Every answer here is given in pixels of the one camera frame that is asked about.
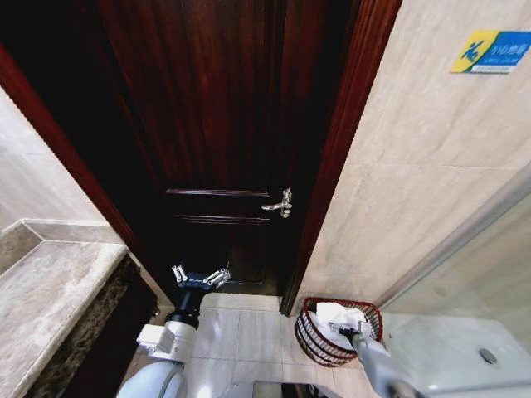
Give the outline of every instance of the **glass partition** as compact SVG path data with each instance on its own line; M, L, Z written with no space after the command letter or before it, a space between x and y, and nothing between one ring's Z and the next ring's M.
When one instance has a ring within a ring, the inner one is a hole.
M530 263L527 196L383 307L389 351L426 393L531 396Z

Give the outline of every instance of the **door frame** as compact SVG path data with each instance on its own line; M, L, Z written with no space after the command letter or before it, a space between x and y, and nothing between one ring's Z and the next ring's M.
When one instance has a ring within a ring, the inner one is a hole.
M280 311L284 315L289 315L295 305L401 3L402 0L361 0L329 117L317 177L297 244L295 264L280 304ZM134 229L81 159L2 43L0 84L161 288L165 291L174 289L173 280L166 277L168 273L158 270L155 259L144 250Z

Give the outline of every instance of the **door handle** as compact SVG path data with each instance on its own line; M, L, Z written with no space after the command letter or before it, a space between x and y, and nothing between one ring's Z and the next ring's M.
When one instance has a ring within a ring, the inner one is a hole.
M282 191L282 202L276 203L275 205L263 205L262 210L267 211L273 211L280 209L280 216L282 218L288 218L291 213L291 207L293 207L290 203L291 201L291 191L289 188Z

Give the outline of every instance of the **red wire basket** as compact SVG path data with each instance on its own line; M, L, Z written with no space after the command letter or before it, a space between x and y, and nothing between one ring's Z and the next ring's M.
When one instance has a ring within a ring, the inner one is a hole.
M300 311L297 322L295 322L295 336L306 355L318 364L326 367L338 367L358 357L354 350L347 350L329 341L312 322L309 311L315 313L317 303L323 302L339 303L347 308L358 308L365 315L367 322L373 327L371 337L378 342L382 340L382 315L376 305L363 301L335 300L321 297L305 298L302 311Z

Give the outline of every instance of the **blue and yellow sign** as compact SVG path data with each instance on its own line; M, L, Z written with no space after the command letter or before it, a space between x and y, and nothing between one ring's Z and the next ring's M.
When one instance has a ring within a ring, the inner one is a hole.
M531 32L475 31L450 72L509 73L530 45Z

